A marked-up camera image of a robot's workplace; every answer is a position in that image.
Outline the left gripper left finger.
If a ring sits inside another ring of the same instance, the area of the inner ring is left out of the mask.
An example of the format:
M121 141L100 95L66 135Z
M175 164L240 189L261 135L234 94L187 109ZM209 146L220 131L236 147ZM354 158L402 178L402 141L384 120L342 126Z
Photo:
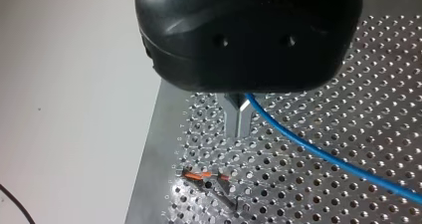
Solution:
M224 112L224 130L227 137L236 137L238 130L238 96L223 93L217 95L217 101Z

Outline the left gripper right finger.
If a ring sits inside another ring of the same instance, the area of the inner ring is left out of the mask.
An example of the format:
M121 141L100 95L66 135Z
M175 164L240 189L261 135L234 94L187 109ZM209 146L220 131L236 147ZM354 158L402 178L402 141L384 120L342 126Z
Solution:
M239 109L238 135L240 137L247 137L250 135L251 120L254 112L254 107L249 100L245 100Z

